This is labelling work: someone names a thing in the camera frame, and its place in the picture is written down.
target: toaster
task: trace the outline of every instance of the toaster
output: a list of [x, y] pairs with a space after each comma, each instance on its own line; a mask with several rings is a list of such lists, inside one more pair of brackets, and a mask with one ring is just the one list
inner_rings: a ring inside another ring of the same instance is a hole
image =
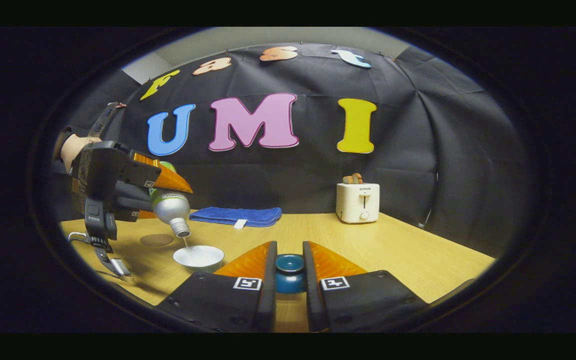
[[379, 184], [337, 184], [336, 216], [348, 224], [377, 221]]

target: green bottle label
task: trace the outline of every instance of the green bottle label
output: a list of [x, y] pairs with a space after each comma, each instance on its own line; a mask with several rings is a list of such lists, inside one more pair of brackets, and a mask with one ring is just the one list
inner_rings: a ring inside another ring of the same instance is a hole
[[[162, 164], [162, 166], [165, 166], [168, 169], [174, 171], [175, 173], [177, 172], [177, 169], [175, 169], [173, 164], [171, 164], [170, 162], [160, 161], [159, 163]], [[155, 205], [157, 205], [163, 199], [168, 199], [168, 198], [178, 198], [178, 199], [183, 199], [185, 201], [188, 201], [188, 199], [182, 193], [179, 193], [176, 191], [155, 189], [153, 187], [150, 188], [150, 200], [152, 201], [153, 207]]]

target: towel tag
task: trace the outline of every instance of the towel tag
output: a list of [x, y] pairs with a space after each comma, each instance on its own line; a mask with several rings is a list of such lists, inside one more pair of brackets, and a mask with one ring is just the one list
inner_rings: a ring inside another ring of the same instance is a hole
[[235, 223], [235, 229], [243, 229], [244, 225], [246, 224], [246, 221], [248, 220], [244, 218], [238, 219], [237, 222]]

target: pink letter m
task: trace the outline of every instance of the pink letter m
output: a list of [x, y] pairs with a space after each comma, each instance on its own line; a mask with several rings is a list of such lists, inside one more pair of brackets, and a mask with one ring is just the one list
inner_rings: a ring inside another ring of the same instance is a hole
[[297, 100], [294, 93], [274, 93], [266, 96], [254, 114], [236, 97], [222, 98], [210, 107], [217, 112], [215, 117], [214, 141], [208, 145], [212, 151], [227, 151], [235, 148], [230, 127], [242, 145], [248, 148], [262, 125], [263, 136], [259, 145], [264, 148], [292, 148], [299, 144], [293, 134], [291, 106]]

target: brown coaster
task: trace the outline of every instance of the brown coaster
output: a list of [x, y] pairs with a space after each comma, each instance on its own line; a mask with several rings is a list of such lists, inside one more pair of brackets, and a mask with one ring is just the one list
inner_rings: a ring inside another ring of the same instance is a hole
[[172, 236], [166, 234], [153, 234], [142, 236], [139, 242], [143, 246], [164, 246], [172, 243]]

